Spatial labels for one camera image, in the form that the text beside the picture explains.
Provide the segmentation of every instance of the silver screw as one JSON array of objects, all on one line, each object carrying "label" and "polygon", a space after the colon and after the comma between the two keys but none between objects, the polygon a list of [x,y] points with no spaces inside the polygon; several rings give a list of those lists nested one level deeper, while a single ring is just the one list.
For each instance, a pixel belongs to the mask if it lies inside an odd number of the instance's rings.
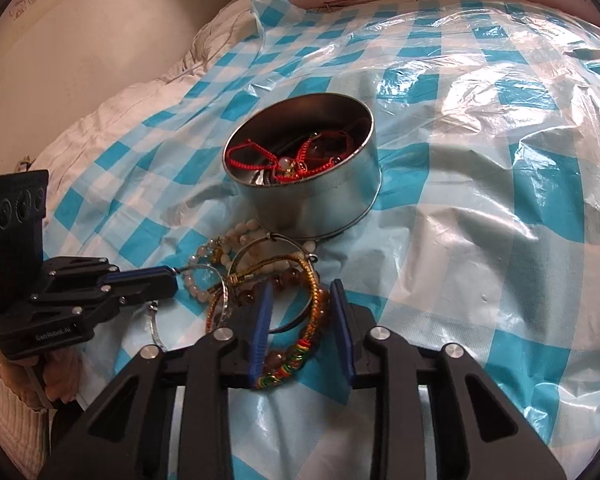
[{"label": "silver screw", "polygon": [[449,357],[458,359],[464,355],[464,348],[459,344],[451,343],[450,345],[445,346],[445,352]]},{"label": "silver screw", "polygon": [[388,328],[385,328],[384,326],[375,326],[371,329],[370,334],[373,339],[384,341],[385,339],[389,339],[391,332]]},{"label": "silver screw", "polygon": [[229,341],[234,336],[234,331],[230,328],[223,326],[222,328],[217,328],[214,332],[214,337],[218,339],[218,341]]},{"label": "silver screw", "polygon": [[142,359],[155,359],[159,353],[160,349],[156,345],[147,345],[140,349],[140,357]]}]

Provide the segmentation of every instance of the blue checkered tablecloth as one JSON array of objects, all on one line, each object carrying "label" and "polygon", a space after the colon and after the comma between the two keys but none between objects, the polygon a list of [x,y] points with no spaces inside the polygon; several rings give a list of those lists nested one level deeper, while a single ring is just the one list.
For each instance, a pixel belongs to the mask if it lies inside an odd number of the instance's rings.
[{"label": "blue checkered tablecloth", "polygon": [[[183,264],[252,216],[221,163],[241,121],[308,92],[355,96],[376,118],[383,182],[363,221],[318,245],[323,281],[414,344],[464,345],[575,478],[600,446],[600,30],[496,0],[253,13],[258,34],[74,182],[46,254]],[[203,312],[184,290],[164,302],[166,345],[195,342]],[[143,311],[100,326],[82,402],[150,341]],[[338,366],[327,334],[297,381],[231,392],[237,480],[368,478],[373,393]]]}]

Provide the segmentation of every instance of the red thread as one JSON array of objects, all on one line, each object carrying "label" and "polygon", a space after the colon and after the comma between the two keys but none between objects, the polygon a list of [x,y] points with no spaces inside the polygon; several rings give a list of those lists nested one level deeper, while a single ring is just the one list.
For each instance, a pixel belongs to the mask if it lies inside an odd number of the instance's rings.
[{"label": "red thread", "polygon": [[[332,156],[329,158],[320,158],[320,157],[309,157],[307,153],[311,148],[312,144],[321,138],[324,137],[343,137],[345,139],[346,145],[344,151],[339,156]],[[246,148],[252,148],[259,152],[261,155],[267,159],[267,164],[245,164],[243,162],[239,162],[232,157],[232,154],[238,150],[243,150]],[[353,139],[351,136],[344,131],[334,131],[327,130],[324,132],[320,132],[315,136],[309,137],[305,142],[302,143],[300,149],[298,150],[298,154],[295,158],[291,159],[291,167],[294,169],[293,171],[287,171],[284,168],[280,167],[280,160],[270,151],[266,150],[262,146],[260,146],[257,142],[253,142],[251,139],[248,139],[245,143],[239,144],[238,146],[234,146],[229,148],[226,152],[226,161],[230,166],[237,168],[238,170],[245,171],[260,171],[260,170],[271,170],[272,177],[279,182],[293,182],[295,180],[300,180],[301,178],[307,178],[309,176],[313,176],[318,173],[322,173],[323,171],[329,170],[333,166],[335,166],[338,162],[343,161],[354,151]],[[316,168],[309,169],[307,166],[307,162],[318,163],[322,162],[320,166]]]}]

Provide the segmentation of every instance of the blue and white checkered pattern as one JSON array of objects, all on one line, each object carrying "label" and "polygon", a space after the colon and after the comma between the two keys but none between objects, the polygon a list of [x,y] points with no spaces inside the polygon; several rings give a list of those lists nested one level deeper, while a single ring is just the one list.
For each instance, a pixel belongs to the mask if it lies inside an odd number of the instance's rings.
[{"label": "blue and white checkered pattern", "polygon": [[[323,281],[414,344],[468,348],[574,478],[600,445],[600,30],[494,0],[253,12],[258,35],[72,185],[47,254],[183,264],[250,217],[220,160],[241,121],[290,96],[353,95],[375,115],[383,182],[363,221],[318,246]],[[167,346],[196,341],[203,311],[184,291],[164,302]],[[150,341],[142,312],[100,326],[82,400]],[[329,334],[297,381],[232,392],[230,410],[238,480],[368,478],[372,392],[347,387]]]}]

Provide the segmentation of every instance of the jewelry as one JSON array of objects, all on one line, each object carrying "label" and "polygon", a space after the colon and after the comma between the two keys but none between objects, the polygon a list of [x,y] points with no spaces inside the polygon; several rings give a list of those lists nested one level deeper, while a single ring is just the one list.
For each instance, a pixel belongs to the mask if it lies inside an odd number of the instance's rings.
[{"label": "jewelry", "polygon": [[[317,153],[319,150],[316,149],[316,143],[318,140],[327,139],[343,139],[345,141],[345,148],[338,155],[334,156],[319,156],[324,155]],[[260,153],[265,159],[265,164],[245,164],[235,160],[232,155],[238,150],[250,148]],[[253,142],[251,139],[238,146],[233,146],[226,152],[226,161],[230,166],[239,170],[246,171],[269,171],[272,179],[280,183],[293,182],[302,178],[307,178],[323,171],[330,170],[336,164],[339,164],[351,155],[355,150],[353,138],[345,131],[338,130],[326,130],[323,132],[314,133],[302,143],[298,154],[291,158],[289,156],[283,156],[277,158],[276,155],[266,150],[261,145]]]},{"label": "jewelry", "polygon": [[162,339],[160,339],[160,336],[158,335],[158,324],[155,321],[155,315],[158,313],[158,302],[150,301],[146,304],[146,309],[149,316],[149,332],[151,332],[151,339],[160,350],[167,352],[167,347],[164,345]]},{"label": "jewelry", "polygon": [[297,253],[265,258],[253,266],[247,267],[236,274],[231,274],[228,281],[232,285],[240,286],[252,280],[257,269],[283,260],[295,262],[307,276],[311,293],[309,321],[302,330],[298,341],[291,345],[286,352],[269,351],[264,362],[264,373],[256,380],[255,387],[257,389],[278,386],[291,377],[294,371],[299,370],[304,365],[309,350],[319,341],[320,325],[327,313],[326,304],[329,301],[329,291],[326,287],[321,288],[318,284],[317,273],[309,263],[309,258],[300,257]]},{"label": "jewelry", "polygon": [[[264,373],[262,377],[258,378],[255,385],[256,388],[267,388],[280,384],[291,376],[293,371],[301,368],[308,357],[309,350],[312,347],[315,348],[319,342],[318,329],[328,310],[329,291],[325,286],[319,285],[319,275],[313,267],[313,263],[317,261],[317,256],[313,254],[315,242],[309,240],[300,245],[290,238],[273,233],[252,239],[252,232],[260,229],[261,227],[255,219],[239,223],[225,236],[213,238],[197,248],[196,253],[188,258],[187,264],[179,269],[174,269],[174,272],[183,274],[184,284],[192,297],[200,303],[209,302],[205,323],[207,333],[221,326],[231,316],[233,308],[237,304],[248,304],[254,301],[250,290],[240,292],[238,290],[247,283],[257,282],[256,276],[259,274],[272,275],[276,271],[280,272],[269,278],[273,279],[274,286],[278,290],[282,290],[287,285],[301,284],[301,282],[304,282],[303,284],[309,288],[310,299],[302,312],[290,323],[269,331],[269,333],[286,332],[309,317],[308,324],[302,329],[301,336],[295,345],[290,346],[285,352],[271,350],[267,354],[263,363]],[[255,264],[247,262],[245,269],[237,270],[238,264],[243,259],[260,257],[259,251],[256,249],[265,241],[283,241],[297,251],[284,256],[264,258]],[[232,251],[235,251],[233,258],[231,258]],[[208,258],[210,264],[200,264],[201,258]],[[299,269],[292,267],[291,263],[298,266]],[[223,276],[220,270],[211,264],[224,265],[227,275]],[[193,269],[211,270],[219,276],[220,281],[207,290],[201,290],[196,286],[191,272]],[[221,307],[216,313],[221,298]],[[149,314],[152,338],[160,348],[163,348],[164,345],[157,334],[155,309],[150,308]]]}]

